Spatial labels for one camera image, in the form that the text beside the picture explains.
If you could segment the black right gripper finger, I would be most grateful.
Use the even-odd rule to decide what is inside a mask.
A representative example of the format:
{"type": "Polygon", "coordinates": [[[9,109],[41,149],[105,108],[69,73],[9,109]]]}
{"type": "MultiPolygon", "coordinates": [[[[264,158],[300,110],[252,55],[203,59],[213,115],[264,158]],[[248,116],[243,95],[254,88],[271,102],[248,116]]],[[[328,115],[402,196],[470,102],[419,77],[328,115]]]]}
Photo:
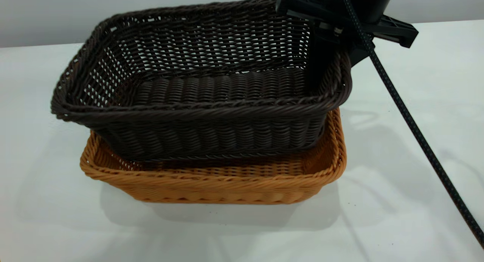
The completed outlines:
{"type": "Polygon", "coordinates": [[[359,62],[369,56],[368,48],[362,39],[354,38],[349,40],[349,59],[351,67],[356,66],[359,62]]]}
{"type": "Polygon", "coordinates": [[[327,23],[312,23],[309,41],[309,90],[332,90],[337,80],[340,35],[327,23]]]}

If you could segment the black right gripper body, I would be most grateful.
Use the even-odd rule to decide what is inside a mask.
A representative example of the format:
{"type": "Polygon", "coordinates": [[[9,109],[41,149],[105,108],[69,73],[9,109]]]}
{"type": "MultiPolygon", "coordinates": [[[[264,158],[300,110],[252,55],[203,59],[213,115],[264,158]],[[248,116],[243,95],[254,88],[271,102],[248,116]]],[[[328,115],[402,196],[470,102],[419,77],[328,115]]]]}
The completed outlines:
{"type": "MultiPolygon", "coordinates": [[[[418,35],[411,24],[384,14],[390,0],[349,0],[364,33],[410,48],[418,35]]],[[[277,0],[278,14],[318,23],[323,29],[339,28],[356,36],[344,0],[277,0]]]]}

